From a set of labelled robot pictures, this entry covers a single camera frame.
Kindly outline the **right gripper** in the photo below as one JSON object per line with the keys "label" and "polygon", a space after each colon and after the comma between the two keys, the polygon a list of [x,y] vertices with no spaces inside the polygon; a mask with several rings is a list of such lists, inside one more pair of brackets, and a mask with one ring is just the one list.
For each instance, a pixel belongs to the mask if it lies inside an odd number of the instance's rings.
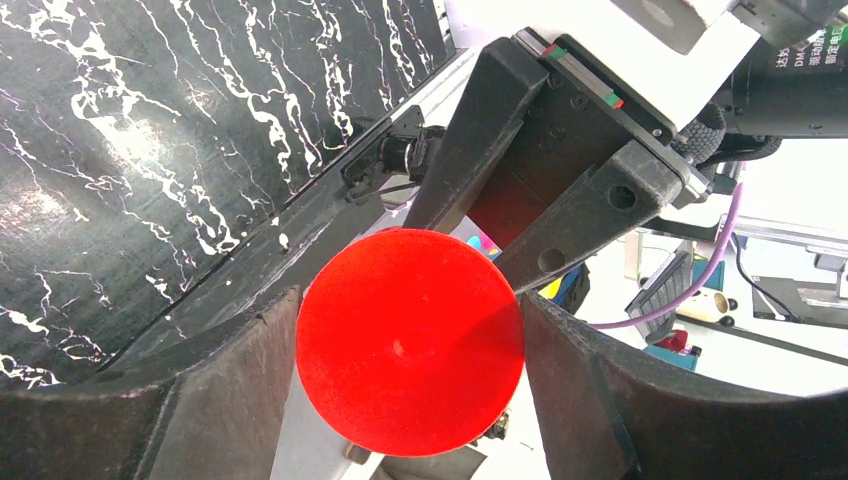
{"label": "right gripper", "polygon": [[469,211],[523,293],[712,187],[670,120],[573,37],[512,40],[482,49],[404,226],[449,233]]}

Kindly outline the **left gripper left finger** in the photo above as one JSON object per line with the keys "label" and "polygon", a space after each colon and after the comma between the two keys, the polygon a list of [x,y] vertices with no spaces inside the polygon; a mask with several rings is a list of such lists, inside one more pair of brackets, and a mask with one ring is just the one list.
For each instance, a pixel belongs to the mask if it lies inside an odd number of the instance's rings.
{"label": "left gripper left finger", "polygon": [[302,292],[76,385],[1,396],[5,479],[266,479]]}

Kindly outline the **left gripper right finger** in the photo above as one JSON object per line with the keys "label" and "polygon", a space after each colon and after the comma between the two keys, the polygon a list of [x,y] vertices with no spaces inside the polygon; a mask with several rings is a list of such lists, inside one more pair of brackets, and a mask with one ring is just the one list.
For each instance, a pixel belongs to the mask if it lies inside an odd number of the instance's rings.
{"label": "left gripper right finger", "polygon": [[847,396],[792,397],[671,365],[535,295],[526,370],[554,479],[843,479]]}

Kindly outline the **red wine glass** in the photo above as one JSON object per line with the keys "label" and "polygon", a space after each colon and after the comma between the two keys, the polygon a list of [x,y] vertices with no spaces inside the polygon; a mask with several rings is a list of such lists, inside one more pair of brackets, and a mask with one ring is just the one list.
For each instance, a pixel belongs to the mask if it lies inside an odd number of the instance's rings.
{"label": "red wine glass", "polygon": [[506,410],[524,359],[504,275],[429,230],[389,228],[345,247],[298,314],[309,401],[342,437],[386,455],[436,455],[481,437]]}

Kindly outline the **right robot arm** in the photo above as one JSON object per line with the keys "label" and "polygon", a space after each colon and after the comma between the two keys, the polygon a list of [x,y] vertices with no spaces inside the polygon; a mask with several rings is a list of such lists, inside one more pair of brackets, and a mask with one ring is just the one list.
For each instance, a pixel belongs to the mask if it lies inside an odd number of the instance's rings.
{"label": "right robot arm", "polygon": [[470,217],[501,246],[512,289],[540,287],[638,228],[698,239],[663,220],[718,192],[720,163],[784,139],[847,134],[847,30],[835,1],[740,1],[760,39],[704,110],[719,136],[678,131],[570,35],[526,28],[485,46],[434,146],[405,224],[440,232]]}

